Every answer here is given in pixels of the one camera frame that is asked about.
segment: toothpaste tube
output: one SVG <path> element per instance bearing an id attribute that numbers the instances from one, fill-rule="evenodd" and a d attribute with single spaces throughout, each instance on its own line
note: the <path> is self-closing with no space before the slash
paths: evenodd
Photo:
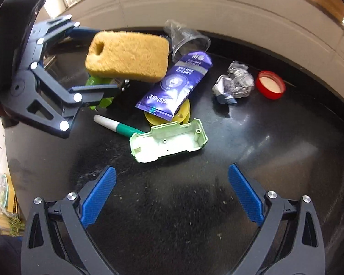
<path id="1" fill-rule="evenodd" d="M 171 121 L 212 66 L 212 60 L 204 52 L 192 52 L 183 56 L 136 104 L 136 107 Z"/>

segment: clear plastic cup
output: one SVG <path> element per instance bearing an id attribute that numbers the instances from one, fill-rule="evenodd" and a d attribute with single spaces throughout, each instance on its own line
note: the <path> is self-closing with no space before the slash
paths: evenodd
<path id="1" fill-rule="evenodd" d="M 174 20 L 168 20 L 164 31 L 171 37 L 172 61 L 177 63 L 182 56 L 197 51 L 206 52 L 210 47 L 210 38 L 199 31 L 189 29 Z"/>

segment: light green plastic case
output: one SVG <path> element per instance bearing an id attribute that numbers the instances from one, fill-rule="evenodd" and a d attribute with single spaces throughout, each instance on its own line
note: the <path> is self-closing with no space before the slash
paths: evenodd
<path id="1" fill-rule="evenodd" d="M 147 133 L 134 133 L 130 148 L 137 162 L 146 163 L 162 156 L 200 150 L 207 142 L 203 124 L 199 119 L 193 119 L 184 125 L 172 122 L 153 126 Z"/>

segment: aluminum foil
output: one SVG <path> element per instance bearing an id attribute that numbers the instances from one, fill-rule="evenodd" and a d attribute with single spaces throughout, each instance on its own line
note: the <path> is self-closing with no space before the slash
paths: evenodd
<path id="1" fill-rule="evenodd" d="M 248 66 L 233 61 L 229 65 L 228 75 L 219 76 L 213 86 L 213 93 L 219 103 L 231 105 L 237 103 L 236 98 L 250 95 L 255 82 L 247 69 Z"/>

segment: marker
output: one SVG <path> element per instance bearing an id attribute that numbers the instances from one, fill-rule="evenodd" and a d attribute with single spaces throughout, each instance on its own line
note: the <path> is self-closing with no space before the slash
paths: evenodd
<path id="1" fill-rule="evenodd" d="M 99 125 L 102 125 L 112 131 L 115 131 L 123 136 L 126 136 L 130 138 L 134 133 L 144 133 L 144 131 L 141 131 L 139 129 L 127 126 L 125 124 L 122 124 L 120 122 L 117 122 L 115 120 L 102 117 L 100 115 L 95 115 L 93 118 L 94 122 L 98 123 Z"/>

